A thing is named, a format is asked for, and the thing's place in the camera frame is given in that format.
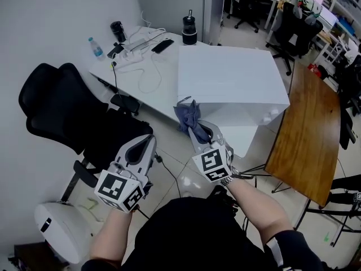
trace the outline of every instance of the red object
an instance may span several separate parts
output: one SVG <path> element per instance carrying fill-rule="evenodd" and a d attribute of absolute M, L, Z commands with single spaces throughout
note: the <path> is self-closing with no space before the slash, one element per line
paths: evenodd
<path fill-rule="evenodd" d="M 316 64 L 310 64 L 308 69 L 312 71 L 314 74 L 316 74 L 319 78 L 321 78 L 321 72 L 318 70 L 318 67 Z"/>

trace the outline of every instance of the chair seat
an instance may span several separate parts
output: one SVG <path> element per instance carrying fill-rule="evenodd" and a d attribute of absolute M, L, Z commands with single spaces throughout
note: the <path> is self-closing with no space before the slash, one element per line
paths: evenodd
<path fill-rule="evenodd" d="M 96 168 L 108 169 L 122 145 L 138 136 L 152 133 L 153 129 L 149 124 L 111 108 L 105 114 L 99 129 L 89 138 L 84 157 Z M 139 155 L 140 152 L 133 153 L 133 156 Z"/>

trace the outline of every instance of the brown wooden tabletop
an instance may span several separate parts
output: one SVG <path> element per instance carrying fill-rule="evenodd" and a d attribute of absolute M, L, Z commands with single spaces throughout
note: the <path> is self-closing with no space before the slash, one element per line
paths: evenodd
<path fill-rule="evenodd" d="M 325 206 L 340 141 L 338 95 L 295 62 L 289 100 L 265 170 Z"/>

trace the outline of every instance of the black thermos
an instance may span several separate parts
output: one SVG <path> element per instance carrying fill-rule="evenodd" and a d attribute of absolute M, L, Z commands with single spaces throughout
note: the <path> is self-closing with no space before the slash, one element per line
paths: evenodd
<path fill-rule="evenodd" d="M 192 10 L 189 15 L 183 18 L 183 43 L 185 45 L 194 45 L 197 43 L 196 19 L 192 16 Z"/>
<path fill-rule="evenodd" d="M 124 35 L 124 28 L 120 21 L 113 22 L 111 24 L 111 30 L 114 33 L 119 43 L 122 43 L 126 40 Z"/>

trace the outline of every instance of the blue cloth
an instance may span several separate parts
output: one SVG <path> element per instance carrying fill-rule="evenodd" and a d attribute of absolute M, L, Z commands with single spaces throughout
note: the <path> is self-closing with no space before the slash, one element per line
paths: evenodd
<path fill-rule="evenodd" d="M 189 106 L 178 102 L 177 106 L 174 107 L 174 112 L 180 123 L 178 130 L 189 136 L 188 127 L 190 127 L 199 143 L 210 142 L 209 135 L 198 123 L 198 119 L 201 118 L 201 112 L 199 104 L 195 100 Z"/>

